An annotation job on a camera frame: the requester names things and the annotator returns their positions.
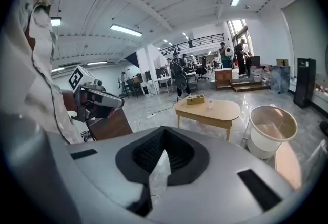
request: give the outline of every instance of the ceiling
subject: ceiling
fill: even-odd
[[[185,41],[185,32],[207,23],[232,18],[257,18],[269,0],[54,0],[51,17],[60,16],[54,27],[59,36],[53,67],[108,60],[118,63],[138,48],[154,43],[166,47]],[[142,32],[142,37],[110,30],[119,24]]]

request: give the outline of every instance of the electrical cable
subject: electrical cable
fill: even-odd
[[[162,111],[165,111],[165,110],[168,110],[168,109],[172,108],[172,107],[174,106],[175,103],[176,103],[176,102],[174,102],[173,105],[170,106],[169,108],[165,108],[165,109],[163,109],[163,110],[159,110],[159,111],[156,111],[156,112],[152,112],[152,115],[155,114],[155,113],[159,113],[159,112],[162,112]]]

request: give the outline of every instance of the person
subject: person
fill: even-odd
[[[216,67],[216,64],[217,64],[217,60],[216,60],[216,58],[213,58],[213,66],[214,66],[214,68]]]
[[[185,73],[184,67],[187,66],[187,63],[183,59],[179,58],[179,53],[177,53],[177,52],[173,53],[173,60],[170,63],[170,69],[171,69],[173,79],[175,79],[175,75],[174,75],[174,72],[173,72],[174,63],[178,63],[183,68],[183,75],[185,76],[186,73]],[[177,86],[176,91],[178,93],[179,99],[181,100],[182,99],[182,97],[181,97],[182,96],[182,90],[180,88],[178,88],[178,86]],[[185,91],[188,94],[188,96],[190,96],[190,88],[189,88],[189,85],[188,85],[188,81],[187,81],[187,87],[185,88]]]
[[[221,48],[219,49],[219,53],[221,55],[221,61],[223,68],[230,68],[231,59],[230,57],[226,56],[226,44],[225,42],[221,42]]]
[[[245,40],[242,39],[239,44],[236,45],[236,56],[238,60],[238,68],[239,68],[239,75],[245,75],[246,69],[245,69],[245,60],[244,56],[246,55],[243,50],[242,46],[245,44]]]
[[[183,61],[187,64],[188,62],[187,62],[187,55],[186,54],[183,54],[182,55],[182,59],[183,59]]]
[[[124,94],[125,93],[125,81],[126,81],[125,72],[121,73],[121,76],[119,77],[119,80],[120,80],[121,87],[122,87],[122,94]]]
[[[191,39],[188,40],[188,44],[189,44],[189,48],[194,47],[194,46],[193,46],[193,42],[191,41]]]
[[[57,35],[49,16],[53,0],[13,0],[0,33],[0,81],[6,89],[0,108],[7,114],[32,119],[65,143],[82,143],[67,111],[77,111],[70,90],[61,90],[51,78],[51,59]],[[86,104],[82,95],[81,103]]]

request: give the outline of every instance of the wooden platform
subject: wooden platform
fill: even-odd
[[[255,81],[242,81],[242,82],[233,82],[232,89],[235,92],[247,92],[247,91],[256,91],[256,90],[263,90],[269,89],[270,86],[263,86],[262,82],[255,82]]]

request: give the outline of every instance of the wooden table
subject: wooden table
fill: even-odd
[[[208,108],[210,100],[213,103],[212,109]],[[194,105],[187,105],[186,99],[183,99],[176,103],[174,108],[178,115],[178,127],[180,127],[180,117],[182,116],[207,125],[226,128],[227,141],[229,141],[232,121],[240,115],[240,107],[237,103],[208,98],[205,98],[205,103]]]

